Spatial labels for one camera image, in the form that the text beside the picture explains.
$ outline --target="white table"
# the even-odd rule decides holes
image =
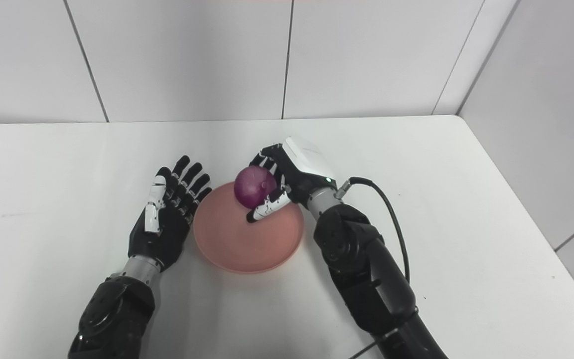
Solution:
[[[421,316],[451,359],[574,358],[572,278],[464,121],[434,116],[0,125],[0,359],[65,357],[160,166],[187,153],[217,186],[291,135],[317,143],[339,182],[368,177],[389,195]],[[380,198],[356,186],[345,200],[400,262]],[[294,257],[260,275],[214,268],[190,237],[153,286],[142,357],[343,359],[367,345],[305,218]]]

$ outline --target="onion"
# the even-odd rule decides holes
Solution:
[[[234,180],[234,195],[243,206],[254,209],[263,204],[265,197],[277,187],[269,170],[259,166],[243,169]]]

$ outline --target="black cable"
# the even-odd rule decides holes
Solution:
[[[391,203],[389,199],[385,195],[385,193],[378,187],[373,181],[370,179],[362,178],[362,177],[351,177],[349,178],[350,184],[364,184],[365,186],[369,186],[376,190],[376,192],[380,195],[380,198],[384,200],[387,209],[389,210],[389,215],[391,215],[392,221],[394,221],[394,227],[396,228],[396,234],[398,236],[398,241],[400,242],[400,250],[403,253],[403,262],[405,264],[405,278],[408,283],[411,282],[411,276],[409,273],[409,256],[406,252],[406,245],[405,245],[405,238],[403,237],[403,232],[400,229],[400,223],[398,223],[398,218],[396,217],[396,212],[394,212],[394,208],[391,207]]]
[[[380,341],[382,341],[381,339],[376,339],[375,341],[373,341],[373,343],[369,344],[368,346],[365,346],[364,348],[362,348],[359,352],[355,353],[354,355],[352,355],[349,359],[356,359],[357,357],[359,357],[360,355],[366,353],[369,349],[373,348],[374,346],[376,346],[378,343],[380,343]]]

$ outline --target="plate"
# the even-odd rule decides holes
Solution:
[[[196,210],[194,238],[200,252],[219,268],[253,274],[274,269],[298,249],[303,232],[300,207],[290,203],[258,222],[237,202],[234,182],[213,190]]]

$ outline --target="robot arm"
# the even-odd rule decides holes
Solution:
[[[277,191],[314,216],[314,240],[333,283],[358,327],[375,338],[383,356],[446,359],[422,323],[415,295],[382,236],[364,214],[342,202],[346,187],[338,193],[316,146],[289,138],[282,145],[261,150],[251,164],[273,168],[277,182],[282,183]],[[248,214],[248,221],[272,213],[267,208],[273,208],[273,198],[280,196],[271,193],[265,204]]]
[[[173,171],[161,168],[147,204],[130,233],[123,271],[99,285],[79,321],[69,359],[137,359],[141,338],[152,317],[153,279],[176,263],[199,203],[211,191],[208,175],[194,178],[199,163],[183,156]]]

